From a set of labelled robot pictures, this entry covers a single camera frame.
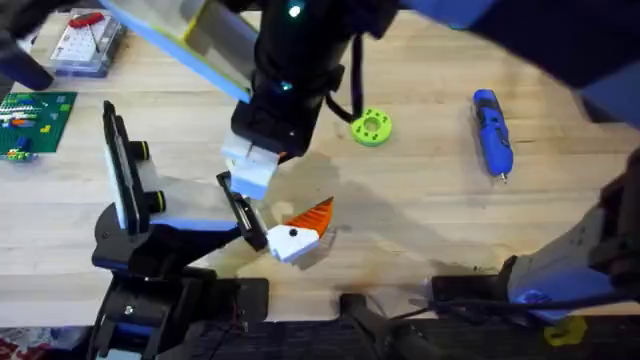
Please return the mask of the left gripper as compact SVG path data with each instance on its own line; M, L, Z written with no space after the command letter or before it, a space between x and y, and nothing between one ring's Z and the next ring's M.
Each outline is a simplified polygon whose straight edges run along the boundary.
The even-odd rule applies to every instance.
M279 163L291 159L279 153ZM230 189L230 174L215 184L153 176L146 209L116 191L94 227L92 264L113 273L150 279L177 277L194 261L244 239L256 252L268 248L283 263L316 248L329 228L329 197L266 233L250 201Z

